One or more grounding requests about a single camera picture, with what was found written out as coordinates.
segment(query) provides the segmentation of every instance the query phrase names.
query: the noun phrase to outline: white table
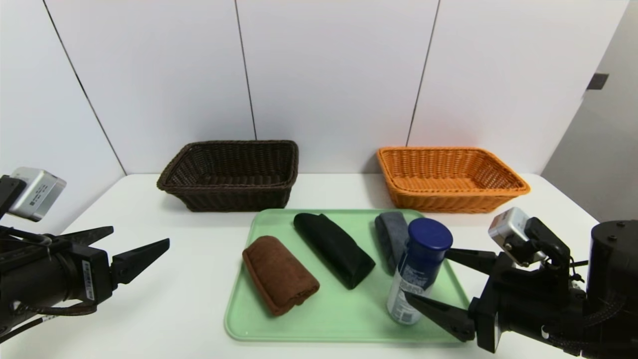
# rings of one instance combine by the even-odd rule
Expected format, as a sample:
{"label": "white table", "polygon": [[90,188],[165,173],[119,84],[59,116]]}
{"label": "white table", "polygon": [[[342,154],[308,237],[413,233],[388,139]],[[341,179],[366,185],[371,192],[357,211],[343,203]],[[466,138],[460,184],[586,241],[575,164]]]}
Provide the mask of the white table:
{"label": "white table", "polygon": [[[67,230],[113,225],[94,247],[115,255],[163,238],[171,248],[129,285],[120,285],[97,313],[59,317],[2,345],[3,359],[112,358],[573,358],[515,333],[504,333],[496,356],[475,342],[457,346],[237,342],[223,318],[255,213],[191,213],[156,188],[158,176],[117,182]],[[512,206],[550,227],[575,260],[588,259],[597,221],[543,178],[527,174],[530,194],[481,215],[428,214],[447,225],[455,248],[498,251],[487,235],[492,218]],[[376,174],[300,174],[287,208],[392,208]],[[468,296],[487,276],[454,264]]]}

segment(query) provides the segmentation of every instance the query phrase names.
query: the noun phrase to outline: basket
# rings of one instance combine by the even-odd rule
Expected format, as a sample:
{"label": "basket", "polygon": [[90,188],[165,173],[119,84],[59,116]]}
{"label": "basket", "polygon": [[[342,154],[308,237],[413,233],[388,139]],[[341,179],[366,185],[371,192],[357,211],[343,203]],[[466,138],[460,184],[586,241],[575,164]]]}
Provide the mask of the basket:
{"label": "basket", "polygon": [[377,157],[398,208],[487,213],[530,191],[512,169],[480,148],[386,147]]}
{"label": "basket", "polygon": [[293,141],[195,142],[168,164],[158,188],[194,212],[284,208],[298,162]]}

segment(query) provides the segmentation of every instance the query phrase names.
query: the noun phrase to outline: panel seam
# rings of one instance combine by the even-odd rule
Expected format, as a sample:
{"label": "panel seam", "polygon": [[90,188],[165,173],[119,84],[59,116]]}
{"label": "panel seam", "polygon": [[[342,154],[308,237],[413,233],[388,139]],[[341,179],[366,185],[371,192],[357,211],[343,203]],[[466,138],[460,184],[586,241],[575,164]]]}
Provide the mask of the panel seam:
{"label": "panel seam", "polygon": [[239,44],[241,45],[241,56],[244,60],[244,73],[246,74],[246,88],[248,89],[248,103],[250,104],[250,116],[253,119],[253,132],[255,140],[257,140],[257,126],[255,125],[255,112],[253,111],[253,97],[250,94],[250,83],[248,82],[248,66],[246,64],[246,52],[244,51],[244,38],[241,33],[241,24],[239,23],[239,8],[237,0],[235,0],[235,14],[237,16],[237,30],[239,30]]}
{"label": "panel seam", "polygon": [[419,89],[417,90],[417,99],[414,102],[414,109],[412,110],[412,120],[410,121],[410,129],[408,130],[408,139],[405,141],[405,146],[410,143],[410,135],[412,134],[412,125],[414,124],[414,116],[417,114],[417,106],[419,105],[419,96],[421,95],[421,87],[423,86],[423,78],[426,74],[427,59],[430,57],[430,49],[432,49],[432,39],[434,38],[434,29],[436,27],[436,19],[438,18],[438,10],[441,7],[441,0],[436,4],[436,13],[434,13],[434,21],[432,22],[432,32],[430,33],[430,41],[427,44],[426,59],[423,62],[423,71],[421,72],[421,80],[419,81]]}
{"label": "panel seam", "polygon": [[62,49],[64,50],[64,54],[66,55],[66,59],[69,61],[69,65],[71,65],[71,69],[73,70],[73,73],[75,74],[75,78],[78,80],[78,84],[80,84],[80,89],[82,89],[84,97],[86,98],[86,101],[89,103],[91,111],[93,112],[93,116],[95,116],[95,120],[97,120],[98,125],[100,126],[100,129],[102,130],[102,133],[104,134],[104,138],[107,139],[107,143],[109,147],[111,147],[111,151],[113,151],[113,155],[115,156],[117,163],[122,169],[122,172],[124,173],[125,176],[127,176],[128,173],[126,173],[126,170],[124,169],[124,166],[122,165],[122,161],[120,161],[119,156],[117,156],[117,152],[115,152],[115,148],[113,147],[111,140],[108,138],[107,132],[104,130],[104,126],[102,126],[102,122],[100,121],[98,114],[95,112],[95,108],[93,107],[93,104],[91,103],[91,99],[89,99],[89,95],[87,95],[86,90],[84,89],[84,85],[82,85],[82,81],[80,80],[80,77],[78,76],[77,71],[75,71],[75,66],[73,66],[71,57],[69,57],[69,52],[66,50],[66,47],[64,46],[62,37],[60,37],[60,32],[57,30],[56,23],[53,21],[53,16],[51,16],[51,11],[49,11],[48,9],[47,1],[42,0],[42,3],[44,4],[45,9],[47,10],[48,19],[51,21],[51,25],[53,25],[53,30],[56,32],[57,39],[60,41],[60,45],[62,45]]}

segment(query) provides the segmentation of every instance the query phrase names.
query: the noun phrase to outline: spray can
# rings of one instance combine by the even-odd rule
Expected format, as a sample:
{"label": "spray can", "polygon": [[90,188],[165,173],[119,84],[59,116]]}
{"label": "spray can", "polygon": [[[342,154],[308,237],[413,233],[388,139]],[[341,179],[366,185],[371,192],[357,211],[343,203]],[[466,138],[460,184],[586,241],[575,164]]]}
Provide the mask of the spray can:
{"label": "spray can", "polygon": [[418,218],[410,222],[408,234],[410,240],[394,272],[387,308],[398,323],[413,325],[422,314],[408,304],[403,291],[430,294],[445,252],[452,246],[452,233],[438,221]]}

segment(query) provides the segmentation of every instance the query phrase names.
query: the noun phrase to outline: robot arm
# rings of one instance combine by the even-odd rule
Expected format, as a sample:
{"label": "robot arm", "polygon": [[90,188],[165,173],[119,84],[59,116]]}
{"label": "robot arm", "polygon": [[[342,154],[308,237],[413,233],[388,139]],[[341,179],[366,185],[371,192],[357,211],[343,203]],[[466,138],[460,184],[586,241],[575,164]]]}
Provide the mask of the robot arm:
{"label": "robot arm", "polygon": [[[512,208],[494,219],[489,232],[502,253],[446,254],[489,275],[467,310],[406,293],[408,303],[461,341],[476,336],[478,346],[492,353],[501,333],[512,331],[576,356],[638,358],[638,221],[592,229],[586,292],[574,285],[582,280],[574,267],[586,263],[573,263],[569,248],[539,219]],[[514,265],[534,262],[540,262],[534,271]]]}
{"label": "robot arm", "polygon": [[[5,213],[39,221],[66,183],[52,174],[21,167],[0,178],[0,218]],[[101,227],[62,236],[0,226],[0,343],[56,316],[83,316],[128,284],[166,252],[169,239],[113,257],[89,247],[113,233]],[[53,307],[64,300],[72,307]],[[44,316],[13,329],[36,314]]]}

